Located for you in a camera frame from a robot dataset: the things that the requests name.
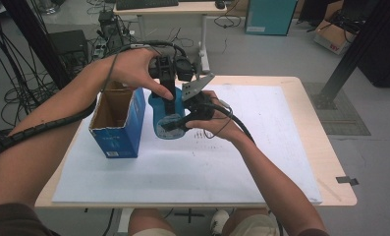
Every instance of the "shorts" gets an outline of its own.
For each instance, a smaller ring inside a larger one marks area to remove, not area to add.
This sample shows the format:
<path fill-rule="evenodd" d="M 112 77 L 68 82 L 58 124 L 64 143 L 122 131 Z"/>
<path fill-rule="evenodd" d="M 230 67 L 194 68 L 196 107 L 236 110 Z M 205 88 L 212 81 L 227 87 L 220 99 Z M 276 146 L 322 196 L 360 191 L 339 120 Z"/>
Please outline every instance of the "shorts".
<path fill-rule="evenodd" d="M 263 214 L 252 215 L 244 219 L 230 236 L 277 236 L 278 230 L 270 217 Z M 135 236 L 176 236 L 173 232 L 165 229 L 145 229 Z"/>

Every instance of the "white paper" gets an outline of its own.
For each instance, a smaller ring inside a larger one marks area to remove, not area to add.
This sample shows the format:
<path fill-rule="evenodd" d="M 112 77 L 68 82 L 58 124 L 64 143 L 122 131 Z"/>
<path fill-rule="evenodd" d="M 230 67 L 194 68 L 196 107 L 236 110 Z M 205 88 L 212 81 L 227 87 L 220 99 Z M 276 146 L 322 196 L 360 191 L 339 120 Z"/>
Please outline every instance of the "white paper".
<path fill-rule="evenodd" d="M 313 204 L 322 198 L 279 87 L 208 86 L 231 105 L 258 147 Z M 145 97 L 150 91 L 145 90 Z M 162 205 L 262 204 L 238 151 L 227 141 L 192 129 L 178 139 L 160 140 L 147 104 L 139 157 L 108 159 L 90 134 L 91 116 L 78 130 L 53 202 Z"/>

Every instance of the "black metal pole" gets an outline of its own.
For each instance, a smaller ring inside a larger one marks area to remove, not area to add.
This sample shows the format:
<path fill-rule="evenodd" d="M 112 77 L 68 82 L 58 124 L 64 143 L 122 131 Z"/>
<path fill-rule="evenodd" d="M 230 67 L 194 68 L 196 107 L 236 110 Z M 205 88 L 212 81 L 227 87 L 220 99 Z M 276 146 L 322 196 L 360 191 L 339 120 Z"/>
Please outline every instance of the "black metal pole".
<path fill-rule="evenodd" d="M 66 86 L 71 78 L 59 60 L 36 15 L 29 7 L 27 0 L 2 0 L 2 4 L 57 87 L 61 89 Z"/>
<path fill-rule="evenodd" d="M 371 46 L 389 21 L 390 0 L 379 0 L 366 20 L 362 30 L 339 62 L 326 85 L 318 95 L 312 98 L 313 104 L 315 104 L 317 109 L 330 109 L 334 107 L 333 99 L 335 99 L 341 87 L 357 68 L 366 50 Z"/>

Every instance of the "desk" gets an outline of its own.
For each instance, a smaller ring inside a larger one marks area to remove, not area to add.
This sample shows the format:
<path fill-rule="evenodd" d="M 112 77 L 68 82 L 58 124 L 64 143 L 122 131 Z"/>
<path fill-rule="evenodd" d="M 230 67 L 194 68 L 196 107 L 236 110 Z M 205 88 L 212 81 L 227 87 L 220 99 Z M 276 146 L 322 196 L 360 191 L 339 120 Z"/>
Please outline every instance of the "desk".
<path fill-rule="evenodd" d="M 118 11 L 116 6 L 114 13 L 119 16 L 137 15 L 139 31 L 142 40 L 145 40 L 145 24 L 152 23 L 156 26 L 176 28 L 186 25 L 199 24 L 201 26 L 201 40 L 199 57 L 204 73 L 210 72 L 209 61 L 206 52 L 206 17 L 207 15 L 223 15 L 225 9 L 217 9 L 214 2 L 181 2 L 175 7 L 146 8 L 136 10 Z"/>
<path fill-rule="evenodd" d="M 345 176 L 344 170 L 325 135 L 323 128 L 316 116 L 316 113 L 306 95 L 302 83 L 292 77 L 233 77 L 218 76 L 212 85 L 257 85 L 280 87 L 290 107 L 293 120 L 298 129 L 300 139 L 304 146 L 309 164 L 312 168 L 320 194 L 323 198 L 321 207 L 353 206 L 357 198 L 349 184 L 338 184 L 336 177 Z M 64 160 L 56 170 L 52 178 L 41 192 L 36 202 L 37 207 L 138 207 L 133 204 L 81 204 L 81 203 L 53 203 L 52 197 L 55 193 L 60 179 Z"/>

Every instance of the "person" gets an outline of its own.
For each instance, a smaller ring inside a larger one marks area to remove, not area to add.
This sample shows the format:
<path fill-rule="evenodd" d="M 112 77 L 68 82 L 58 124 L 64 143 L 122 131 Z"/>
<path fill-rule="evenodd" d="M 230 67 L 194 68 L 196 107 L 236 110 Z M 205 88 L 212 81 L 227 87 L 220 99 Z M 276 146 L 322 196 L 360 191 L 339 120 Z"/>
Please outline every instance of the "person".
<path fill-rule="evenodd" d="M 156 55 L 156 52 L 144 48 L 120 53 L 109 80 L 132 88 L 150 89 L 166 99 L 173 99 L 170 91 L 148 74 L 149 62 Z M 106 84 L 113 61 L 114 57 L 108 57 L 86 66 L 65 88 L 31 112 L 10 136 L 85 110 Z M 220 104 L 213 91 L 208 94 L 213 97 L 214 103 Z M 208 130 L 237 148 L 256 186 L 289 235 L 327 235 L 321 218 L 303 192 L 233 121 L 229 120 L 228 123 L 229 118 L 218 111 L 214 118 L 221 119 L 191 121 L 187 127 Z M 63 159 L 79 125 L 78 121 L 47 131 L 0 153 L 0 235 L 57 235 L 39 221 L 33 209 L 38 195 Z M 259 233 L 262 230 L 269 230 L 269 233 L 273 231 L 272 226 L 267 226 L 264 208 L 239 208 L 231 217 L 223 211 L 218 212 L 220 218 L 227 220 L 217 220 L 212 225 L 214 229 L 221 230 L 215 231 L 215 234 L 229 235 L 247 230 L 255 233 L 252 235 L 262 235 Z M 132 213 L 129 234 L 174 235 L 174 232 L 157 209 L 146 208 L 135 209 Z"/>

